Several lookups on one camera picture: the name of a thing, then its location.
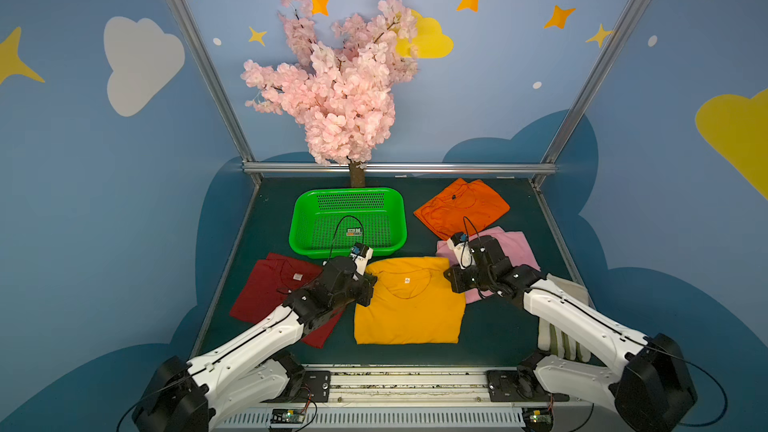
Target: cloud decal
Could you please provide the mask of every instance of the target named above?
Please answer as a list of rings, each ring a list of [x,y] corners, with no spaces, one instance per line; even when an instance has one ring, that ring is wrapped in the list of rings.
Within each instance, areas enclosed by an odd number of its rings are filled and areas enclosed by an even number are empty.
[[[104,28],[104,52],[113,71],[107,97],[123,117],[143,109],[184,65],[184,45],[150,19],[112,17]]]
[[[397,53],[402,57],[411,56],[411,44],[416,46],[416,54],[419,59],[439,59],[445,57],[453,50],[453,40],[442,32],[442,27],[436,19],[422,17],[412,10],[416,18],[416,31],[418,34],[413,42],[407,39],[397,41]]]
[[[768,198],[768,89],[752,99],[729,94],[707,100],[696,113],[696,128]]]

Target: green plastic basket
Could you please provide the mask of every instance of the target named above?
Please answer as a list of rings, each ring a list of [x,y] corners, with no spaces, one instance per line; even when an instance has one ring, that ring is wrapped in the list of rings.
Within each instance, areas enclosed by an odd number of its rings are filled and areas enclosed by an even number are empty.
[[[344,216],[357,217],[362,230],[357,220],[342,220]],[[296,200],[288,242],[296,254],[327,258],[336,226],[339,231],[333,242],[333,255],[349,254],[355,242],[364,242],[376,256],[390,255],[408,237],[406,210],[397,190],[331,188],[305,192]]]

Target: red t-shirt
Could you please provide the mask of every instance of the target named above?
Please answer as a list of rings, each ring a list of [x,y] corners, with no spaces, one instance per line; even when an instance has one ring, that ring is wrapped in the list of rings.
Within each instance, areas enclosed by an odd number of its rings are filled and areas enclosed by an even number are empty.
[[[271,253],[254,266],[248,282],[230,310],[230,315],[243,322],[258,324],[275,310],[275,307],[282,304],[288,294],[311,282],[321,272],[322,267],[319,265]],[[343,309],[323,326],[304,337],[302,342],[314,348],[322,348],[336,322],[341,319],[341,312]]]

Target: metal bracket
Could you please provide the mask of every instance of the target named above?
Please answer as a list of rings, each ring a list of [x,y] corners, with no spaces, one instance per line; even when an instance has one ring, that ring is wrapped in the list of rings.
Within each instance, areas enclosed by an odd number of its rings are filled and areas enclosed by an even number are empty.
[[[328,393],[331,389],[330,370],[308,370],[304,374],[304,384],[310,389],[312,400],[318,404],[328,402]]]
[[[517,370],[489,370],[488,393],[491,402],[547,402],[550,393],[537,383],[526,381]],[[552,394],[555,402],[568,402],[571,398],[566,394]]]

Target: white robotic arm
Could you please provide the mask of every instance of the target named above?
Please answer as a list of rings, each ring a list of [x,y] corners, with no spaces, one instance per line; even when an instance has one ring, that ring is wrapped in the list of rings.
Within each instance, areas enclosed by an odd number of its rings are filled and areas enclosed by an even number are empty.
[[[285,390],[295,397],[303,368],[279,354],[356,302],[367,306],[376,278],[365,273],[373,250],[356,244],[349,257],[323,265],[317,279],[289,294],[263,321],[206,354],[178,357],[155,372],[132,418],[142,432],[207,432],[245,408]]]
[[[560,328],[602,360],[605,367],[537,352],[518,366],[516,389],[541,387],[619,413],[640,432],[668,432],[696,403],[696,390],[670,338],[648,338],[582,304],[528,266],[513,267],[490,236],[448,240],[458,265],[445,272],[454,292],[491,291]]]
[[[490,291],[539,316],[589,348],[605,367],[537,352],[516,371],[520,400],[543,389],[614,410],[639,432],[669,432],[696,402],[677,344],[639,331],[585,306],[527,265],[513,267],[493,237],[448,241],[458,259],[444,275],[452,290]],[[291,293],[272,314],[233,340],[187,363],[167,360],[133,413],[141,432],[208,432],[223,419],[278,395],[294,398],[303,368],[280,350],[317,329],[352,302],[367,306],[376,278],[365,268],[372,250],[324,264],[312,283]]]

